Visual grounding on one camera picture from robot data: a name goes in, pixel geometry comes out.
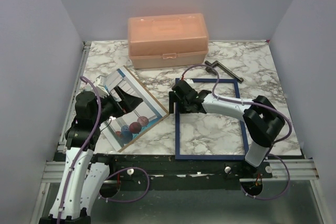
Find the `photo print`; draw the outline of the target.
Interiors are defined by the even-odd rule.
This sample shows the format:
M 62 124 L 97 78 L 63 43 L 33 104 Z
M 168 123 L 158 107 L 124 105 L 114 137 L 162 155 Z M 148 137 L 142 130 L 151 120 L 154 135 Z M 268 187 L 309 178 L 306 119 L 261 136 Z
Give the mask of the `photo print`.
M 166 118 L 168 111 L 127 67 L 121 67 L 105 77 L 109 94 L 112 88 L 119 86 L 126 93 L 143 99 L 134 111 L 119 118 L 110 116 L 100 127 L 108 143 L 120 152 Z

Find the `blue wooden picture frame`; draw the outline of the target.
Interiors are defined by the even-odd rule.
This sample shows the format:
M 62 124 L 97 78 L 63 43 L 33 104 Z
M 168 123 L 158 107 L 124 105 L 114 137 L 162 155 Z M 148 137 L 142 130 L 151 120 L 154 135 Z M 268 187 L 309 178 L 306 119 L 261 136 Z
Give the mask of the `blue wooden picture frame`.
M 194 83 L 215 83 L 216 79 L 209 78 L 192 78 Z M 234 79 L 219 79 L 219 83 L 231 83 L 234 86 L 235 98 L 240 98 L 239 87 L 237 80 Z M 179 105 L 173 105 L 175 114 L 175 159 L 176 160 L 229 160 L 229 161 L 241 161 L 244 160 L 245 155 L 184 155 L 180 153 L 180 112 Z M 248 138 L 245 123 L 240 121 L 240 129 L 242 135 L 242 143 L 244 148 L 244 154 L 247 154 L 249 150 Z

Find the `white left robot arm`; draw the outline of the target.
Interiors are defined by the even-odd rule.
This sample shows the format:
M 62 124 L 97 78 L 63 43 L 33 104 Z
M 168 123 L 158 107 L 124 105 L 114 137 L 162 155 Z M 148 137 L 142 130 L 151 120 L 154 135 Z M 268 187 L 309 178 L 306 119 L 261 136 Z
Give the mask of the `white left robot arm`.
M 90 223 L 91 209 L 105 179 L 116 175 L 109 157 L 94 157 L 100 125 L 110 117 L 120 118 L 143 100 L 114 88 L 115 99 L 105 88 L 94 87 L 76 96 L 75 118 L 65 134 L 66 159 L 60 187 L 48 217 L 39 223 Z

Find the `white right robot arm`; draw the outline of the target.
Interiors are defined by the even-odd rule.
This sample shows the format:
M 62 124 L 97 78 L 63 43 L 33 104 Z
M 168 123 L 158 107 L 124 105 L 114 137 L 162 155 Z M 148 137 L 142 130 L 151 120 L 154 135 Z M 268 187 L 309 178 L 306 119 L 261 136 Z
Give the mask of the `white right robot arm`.
M 169 103 L 171 113 L 177 104 L 180 113 L 219 114 L 244 122 L 252 144 L 241 171 L 249 178 L 259 174 L 260 164 L 285 125 L 285 116 L 265 96 L 247 100 L 220 97 L 214 90 L 197 92 L 184 80 L 178 81 L 169 91 Z

